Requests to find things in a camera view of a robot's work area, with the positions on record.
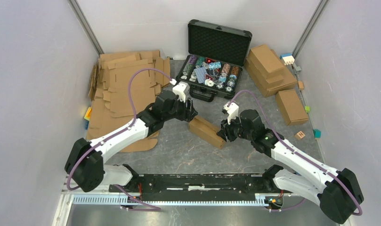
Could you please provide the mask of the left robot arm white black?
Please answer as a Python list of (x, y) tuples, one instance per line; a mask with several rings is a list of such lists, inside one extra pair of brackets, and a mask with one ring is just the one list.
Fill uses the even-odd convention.
[(179, 94), (164, 90), (126, 125), (91, 141), (76, 140), (64, 167), (67, 189), (94, 190), (107, 174), (105, 162), (116, 153), (159, 131), (166, 121), (190, 122), (197, 114), (192, 98), (182, 99)]

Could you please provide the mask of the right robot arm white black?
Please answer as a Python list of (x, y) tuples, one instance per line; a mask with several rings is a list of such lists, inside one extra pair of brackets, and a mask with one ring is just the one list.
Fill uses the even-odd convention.
[(237, 138), (250, 142), (259, 153), (295, 170), (294, 173), (274, 165), (263, 174), (263, 187), (295, 193), (320, 207), (332, 221), (343, 224), (352, 215), (361, 215), (364, 197), (354, 172), (330, 167), (294, 146), (281, 134), (266, 128), (259, 113), (248, 109), (241, 113), (235, 104), (225, 105), (218, 136), (233, 142)]

